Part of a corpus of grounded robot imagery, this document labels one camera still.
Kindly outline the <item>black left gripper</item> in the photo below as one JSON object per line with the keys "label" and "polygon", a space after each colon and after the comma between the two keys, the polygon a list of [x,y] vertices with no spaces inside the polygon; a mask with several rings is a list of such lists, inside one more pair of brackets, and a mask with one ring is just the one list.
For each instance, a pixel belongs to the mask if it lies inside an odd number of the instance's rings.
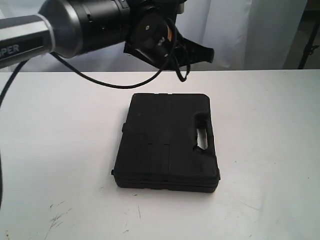
{"label": "black left gripper", "polygon": [[[129,0],[130,31],[123,52],[160,69],[174,45],[174,26],[184,0]],[[176,27],[174,67],[212,63],[215,51],[187,38]]]}

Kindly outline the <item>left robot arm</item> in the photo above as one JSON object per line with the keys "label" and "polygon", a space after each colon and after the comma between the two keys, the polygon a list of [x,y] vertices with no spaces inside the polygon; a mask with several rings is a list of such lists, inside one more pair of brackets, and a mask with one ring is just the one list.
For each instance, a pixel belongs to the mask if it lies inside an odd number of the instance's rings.
{"label": "left robot arm", "polygon": [[124,43],[124,53],[163,70],[214,59],[176,28],[182,0],[47,0],[37,14],[0,21],[0,66],[54,53],[70,59]]}

